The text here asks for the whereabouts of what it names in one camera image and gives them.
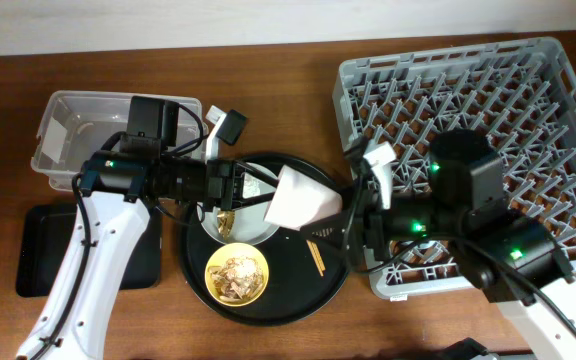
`dish rack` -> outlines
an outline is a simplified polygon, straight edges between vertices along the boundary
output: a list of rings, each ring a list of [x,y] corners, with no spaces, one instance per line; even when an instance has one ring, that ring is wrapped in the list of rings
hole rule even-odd
[[[539,219],[576,271],[576,77],[554,38],[535,38],[349,60],[333,92],[341,142],[388,141],[397,153],[393,191],[428,187],[437,134],[472,129],[504,164],[510,207]],[[446,243],[411,251],[370,276],[391,301],[471,287]],[[369,267],[378,265],[370,250]]]

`yellow bowl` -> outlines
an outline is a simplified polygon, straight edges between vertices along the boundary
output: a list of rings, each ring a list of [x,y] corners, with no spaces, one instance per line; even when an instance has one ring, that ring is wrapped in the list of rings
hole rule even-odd
[[[228,259],[239,256],[246,256],[251,259],[255,259],[257,261],[257,264],[261,268],[261,273],[264,278],[263,284],[261,285],[262,288],[261,291],[254,298],[248,301],[240,303],[225,302],[219,299],[219,293],[217,292],[217,288],[215,288],[215,283],[213,282],[208,269],[213,266],[223,266]],[[214,254],[212,254],[210,259],[208,259],[208,263],[206,264],[206,269],[204,271],[204,280],[206,281],[206,287],[208,288],[208,292],[210,293],[210,295],[212,295],[212,297],[215,300],[219,301],[220,304],[225,306],[238,307],[252,303],[253,301],[257,300],[261,296],[261,294],[264,293],[264,291],[266,290],[266,285],[268,285],[269,275],[270,272],[268,271],[268,262],[266,261],[264,255],[259,250],[257,250],[256,247],[244,243],[232,243],[220,247],[217,251],[215,251]]]

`white plate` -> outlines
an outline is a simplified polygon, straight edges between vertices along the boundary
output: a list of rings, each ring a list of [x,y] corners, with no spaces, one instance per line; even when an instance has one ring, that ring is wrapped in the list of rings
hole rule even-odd
[[[277,178],[272,171],[266,169],[265,167],[253,163],[249,163],[251,166],[265,173],[266,175],[272,176],[274,179]],[[268,194],[275,191],[275,188],[266,184],[265,182],[258,180],[259,183],[259,194],[247,194],[244,190],[244,197],[252,197],[256,195]],[[257,204],[254,206],[249,206],[243,209],[235,211],[235,222],[232,225],[232,230],[227,239],[224,239],[217,228],[217,213],[219,213],[219,208],[215,207],[212,212],[206,213],[206,219],[201,226],[208,235],[213,239],[219,241],[222,244],[230,243],[246,243],[250,245],[257,245],[262,241],[271,237],[279,226],[267,223],[264,221],[264,216],[266,214],[266,209],[270,205],[270,202],[265,202]],[[197,208],[197,215],[201,218],[201,209]]]

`wooden table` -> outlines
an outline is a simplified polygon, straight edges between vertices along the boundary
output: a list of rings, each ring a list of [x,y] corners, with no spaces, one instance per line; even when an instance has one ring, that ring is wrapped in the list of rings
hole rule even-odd
[[[192,96],[204,111],[211,104],[234,108],[251,120],[226,155],[285,152],[348,183],[331,99],[343,60],[542,35],[561,40],[576,72],[576,32],[0,57],[0,358],[13,358],[45,302],[15,293],[24,214],[37,204],[72,199],[52,190],[29,164],[54,91]],[[436,350],[466,337],[492,350],[527,348],[478,290],[390,303],[359,276],[350,276],[305,320],[275,328],[240,325],[202,304],[186,284],[173,235],[166,220],[160,284],[118,295],[107,359],[363,358]]]

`white napkin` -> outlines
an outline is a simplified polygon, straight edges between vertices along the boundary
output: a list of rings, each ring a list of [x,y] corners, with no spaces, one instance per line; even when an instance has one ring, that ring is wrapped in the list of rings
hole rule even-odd
[[[285,166],[264,221],[292,230],[341,212],[341,195]]]

